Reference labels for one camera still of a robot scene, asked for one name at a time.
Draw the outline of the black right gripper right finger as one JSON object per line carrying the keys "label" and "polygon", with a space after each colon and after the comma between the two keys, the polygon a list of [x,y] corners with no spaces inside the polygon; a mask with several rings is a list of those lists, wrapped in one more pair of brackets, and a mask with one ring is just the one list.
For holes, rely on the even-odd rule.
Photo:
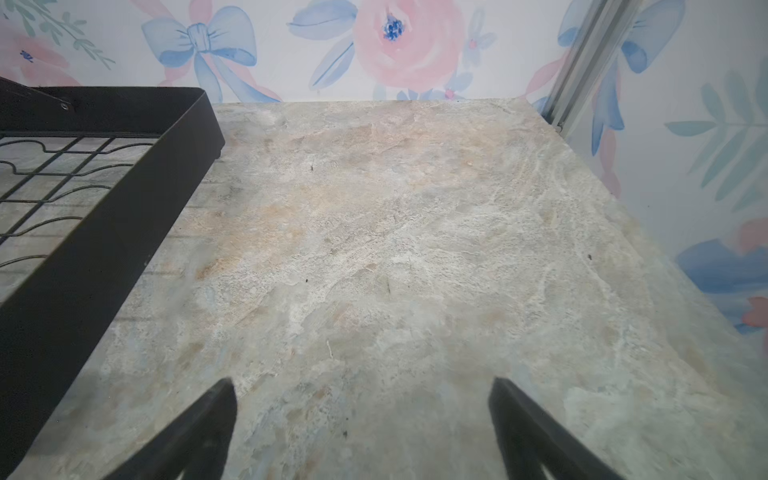
{"label": "black right gripper right finger", "polygon": [[488,408],[508,478],[622,479],[511,380],[494,379]]}

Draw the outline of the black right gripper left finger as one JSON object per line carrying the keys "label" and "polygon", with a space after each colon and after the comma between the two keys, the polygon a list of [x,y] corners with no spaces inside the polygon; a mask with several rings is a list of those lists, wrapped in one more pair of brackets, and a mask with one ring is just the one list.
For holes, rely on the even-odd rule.
{"label": "black right gripper left finger", "polygon": [[210,387],[108,479],[220,479],[237,419],[230,378]]}

